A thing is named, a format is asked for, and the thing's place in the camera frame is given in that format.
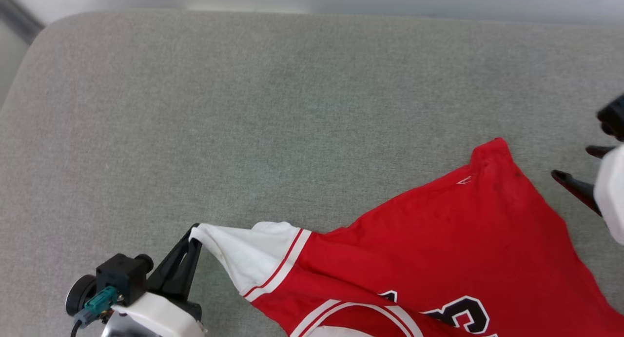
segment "white floor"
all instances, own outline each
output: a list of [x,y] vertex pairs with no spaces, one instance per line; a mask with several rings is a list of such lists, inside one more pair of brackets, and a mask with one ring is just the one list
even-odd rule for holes
[[27,50],[28,44],[0,20],[0,108]]

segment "gray fabric surface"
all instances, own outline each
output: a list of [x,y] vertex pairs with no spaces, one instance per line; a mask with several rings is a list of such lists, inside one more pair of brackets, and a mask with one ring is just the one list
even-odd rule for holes
[[[366,17],[123,12],[38,37],[0,110],[0,330],[65,336],[111,255],[160,261],[195,222],[328,231],[504,137],[624,311],[624,248],[550,178],[592,180],[624,31]],[[203,253],[212,336],[278,336]]]

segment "red jersey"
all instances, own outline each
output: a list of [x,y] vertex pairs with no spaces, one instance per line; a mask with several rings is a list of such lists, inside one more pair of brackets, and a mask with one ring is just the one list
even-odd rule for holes
[[192,237],[291,337],[624,336],[503,139],[348,228],[201,224]]

